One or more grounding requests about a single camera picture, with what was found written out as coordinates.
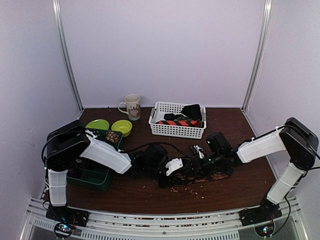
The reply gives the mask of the dark red patterned tie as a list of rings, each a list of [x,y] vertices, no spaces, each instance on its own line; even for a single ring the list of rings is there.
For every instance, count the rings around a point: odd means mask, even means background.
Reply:
[[[188,186],[197,183],[219,181],[229,178],[233,175],[234,169],[231,167],[218,168],[210,173],[202,173],[200,175],[182,175],[176,174],[169,180],[169,187]]]

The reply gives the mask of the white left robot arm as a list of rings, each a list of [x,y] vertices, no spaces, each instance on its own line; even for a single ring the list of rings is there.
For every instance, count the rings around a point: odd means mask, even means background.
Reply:
[[[121,175],[134,170],[133,156],[123,150],[120,141],[114,142],[113,135],[119,131],[86,128],[75,120],[47,136],[41,152],[49,189],[49,207],[61,222],[72,218],[67,204],[67,175],[78,160],[88,160],[109,168]]]

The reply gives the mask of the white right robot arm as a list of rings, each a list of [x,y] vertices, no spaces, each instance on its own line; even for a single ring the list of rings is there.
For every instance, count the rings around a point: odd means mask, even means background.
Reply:
[[[294,117],[288,118],[283,125],[244,140],[236,146],[231,146],[222,132],[212,133],[206,142],[211,150],[210,154],[197,145],[190,147],[195,161],[193,167],[203,173],[226,172],[260,158],[270,160],[280,157],[283,171],[256,210],[256,216],[261,221],[268,220],[276,212],[277,205],[314,167],[316,159],[320,157],[318,136]]]

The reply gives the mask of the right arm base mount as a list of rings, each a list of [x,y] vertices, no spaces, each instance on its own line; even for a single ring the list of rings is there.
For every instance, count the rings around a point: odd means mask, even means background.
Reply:
[[[278,205],[275,208],[245,208],[239,212],[242,226],[253,226],[255,233],[262,238],[271,237],[276,232],[275,219],[282,215]]]

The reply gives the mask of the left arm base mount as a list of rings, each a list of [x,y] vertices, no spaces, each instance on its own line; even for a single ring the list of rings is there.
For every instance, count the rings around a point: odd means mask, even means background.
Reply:
[[[85,210],[66,208],[47,210],[45,217],[56,221],[53,233],[63,239],[70,237],[77,227],[86,227],[90,213]]]

